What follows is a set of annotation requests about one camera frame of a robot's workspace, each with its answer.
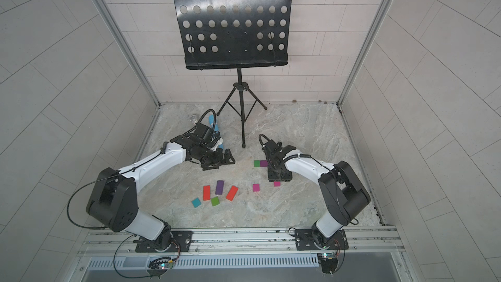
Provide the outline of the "teal square block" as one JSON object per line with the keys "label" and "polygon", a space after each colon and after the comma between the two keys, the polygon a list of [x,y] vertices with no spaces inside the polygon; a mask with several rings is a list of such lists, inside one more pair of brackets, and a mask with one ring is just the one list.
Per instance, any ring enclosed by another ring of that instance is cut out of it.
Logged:
{"label": "teal square block", "polygon": [[192,200],[192,205],[194,208],[198,208],[202,205],[202,202],[199,198],[195,198],[194,200]]}

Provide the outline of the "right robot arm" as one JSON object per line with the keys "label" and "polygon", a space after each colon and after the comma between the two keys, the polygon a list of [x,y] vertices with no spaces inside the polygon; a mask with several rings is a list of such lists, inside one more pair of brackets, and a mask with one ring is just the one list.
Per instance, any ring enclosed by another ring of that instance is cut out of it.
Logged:
{"label": "right robot arm", "polygon": [[319,249],[333,246],[338,241],[335,235],[371,203],[369,192],[353,168],[345,161],[337,164],[319,161],[264,134],[258,135],[258,140],[268,164],[269,181],[290,181],[296,173],[318,185],[327,212],[314,223],[307,239]]}

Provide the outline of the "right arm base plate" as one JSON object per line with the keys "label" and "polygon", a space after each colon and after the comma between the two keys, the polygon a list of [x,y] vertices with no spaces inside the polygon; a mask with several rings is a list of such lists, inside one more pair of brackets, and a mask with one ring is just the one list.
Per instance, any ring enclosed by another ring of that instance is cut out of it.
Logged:
{"label": "right arm base plate", "polygon": [[288,234],[294,237],[296,249],[298,251],[344,251],[349,249],[347,236],[344,230],[337,231],[326,241],[318,243],[314,239],[313,231],[310,228],[298,229],[289,228]]}

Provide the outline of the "dark purple block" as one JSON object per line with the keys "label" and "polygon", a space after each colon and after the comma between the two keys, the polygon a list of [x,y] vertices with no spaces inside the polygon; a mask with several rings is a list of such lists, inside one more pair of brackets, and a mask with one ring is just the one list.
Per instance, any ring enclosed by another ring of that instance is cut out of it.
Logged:
{"label": "dark purple block", "polygon": [[216,189],[215,189],[215,194],[216,195],[222,195],[224,191],[224,181],[223,180],[218,180]]}

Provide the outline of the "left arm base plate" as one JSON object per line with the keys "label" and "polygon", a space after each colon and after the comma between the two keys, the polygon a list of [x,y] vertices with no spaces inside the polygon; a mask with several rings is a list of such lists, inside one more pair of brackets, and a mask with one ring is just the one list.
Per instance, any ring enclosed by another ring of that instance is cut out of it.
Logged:
{"label": "left arm base plate", "polygon": [[193,231],[166,231],[156,240],[140,237],[133,242],[136,244],[136,253],[177,253],[188,252],[193,237]]}

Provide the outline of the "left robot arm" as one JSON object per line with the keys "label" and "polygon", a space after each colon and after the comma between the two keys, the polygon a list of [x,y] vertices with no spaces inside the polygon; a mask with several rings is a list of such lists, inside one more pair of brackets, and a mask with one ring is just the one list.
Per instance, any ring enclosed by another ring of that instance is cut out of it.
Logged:
{"label": "left robot arm", "polygon": [[86,212],[114,232],[130,232],[157,251],[167,250],[173,241],[170,225],[142,212],[138,193],[185,161],[200,165],[204,171],[235,164],[231,151],[220,147],[223,139],[217,127],[216,112],[209,109],[206,113],[211,115],[208,124],[204,124],[201,117],[187,132],[164,142],[160,150],[142,160],[118,170],[106,168],[101,171]]}

